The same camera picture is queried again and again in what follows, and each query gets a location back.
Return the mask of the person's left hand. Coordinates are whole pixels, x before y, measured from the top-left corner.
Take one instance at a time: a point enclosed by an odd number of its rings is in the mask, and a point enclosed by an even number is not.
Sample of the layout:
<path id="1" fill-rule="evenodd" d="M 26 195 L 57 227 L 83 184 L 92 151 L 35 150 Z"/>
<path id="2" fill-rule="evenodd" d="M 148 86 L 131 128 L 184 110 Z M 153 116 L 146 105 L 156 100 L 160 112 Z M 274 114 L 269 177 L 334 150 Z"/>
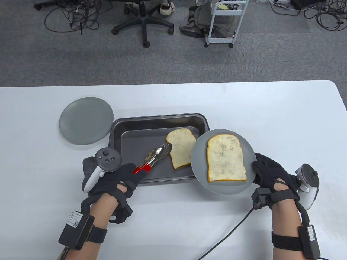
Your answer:
<path id="1" fill-rule="evenodd" d="M 127 191 L 124 192 L 125 198 L 130 198 L 135 191 L 136 187 L 140 182 L 147 176 L 148 171 L 142 169 L 138 172 L 136 171 L 136 166 L 133 163 L 127 163 L 120 166 L 114 172 L 105 172 L 103 177 L 99 174 L 93 174 L 97 168 L 96 159 L 94 157 L 88 157 L 83 159 L 83 174 L 84 179 L 82 182 L 82 190 L 85 191 L 86 187 L 92 187 L 92 189 L 87 192 L 88 197 L 85 201 L 94 199 L 98 200 L 98 197 L 104 193 L 112 194 L 117 185 L 120 184 L 126 187 Z"/>

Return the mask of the person's right hand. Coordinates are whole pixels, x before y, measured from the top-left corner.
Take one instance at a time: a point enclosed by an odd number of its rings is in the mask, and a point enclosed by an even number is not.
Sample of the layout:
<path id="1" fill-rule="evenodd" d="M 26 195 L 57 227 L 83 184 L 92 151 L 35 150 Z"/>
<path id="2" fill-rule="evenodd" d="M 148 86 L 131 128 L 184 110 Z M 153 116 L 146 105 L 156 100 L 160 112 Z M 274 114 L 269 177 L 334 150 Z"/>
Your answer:
<path id="1" fill-rule="evenodd" d="M 252 163 L 252 169 L 256 174 L 254 184 L 261 188 L 269 188 L 272 193 L 276 193 L 276 198 L 282 200 L 293 199 L 296 202 L 300 200 L 297 194 L 298 179 L 295 175 L 289 174 L 278 162 L 256 153 L 256 160 Z M 289 192 L 281 192 L 275 189 L 275 184 L 282 184 L 288 188 Z"/>

